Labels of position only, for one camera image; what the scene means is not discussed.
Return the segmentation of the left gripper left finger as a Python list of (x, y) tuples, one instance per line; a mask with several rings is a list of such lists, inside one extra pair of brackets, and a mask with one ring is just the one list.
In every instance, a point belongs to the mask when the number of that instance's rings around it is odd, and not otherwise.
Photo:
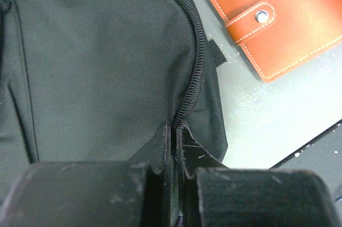
[(169, 127), (128, 161), (31, 165), (11, 187), (1, 226), (170, 226)]

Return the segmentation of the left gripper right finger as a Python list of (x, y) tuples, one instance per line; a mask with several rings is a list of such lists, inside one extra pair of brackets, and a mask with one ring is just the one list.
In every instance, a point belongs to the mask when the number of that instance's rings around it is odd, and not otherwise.
[(179, 209), (184, 226), (336, 226), (324, 182), (305, 170), (232, 170), (192, 136), (176, 131)]

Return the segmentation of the black student backpack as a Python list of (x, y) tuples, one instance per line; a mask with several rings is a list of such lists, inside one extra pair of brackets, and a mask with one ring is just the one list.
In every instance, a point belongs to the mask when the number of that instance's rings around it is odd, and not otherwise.
[(128, 161), (169, 127), (220, 163), (227, 149), (217, 45), (193, 0), (1, 0), (1, 211), (31, 165)]

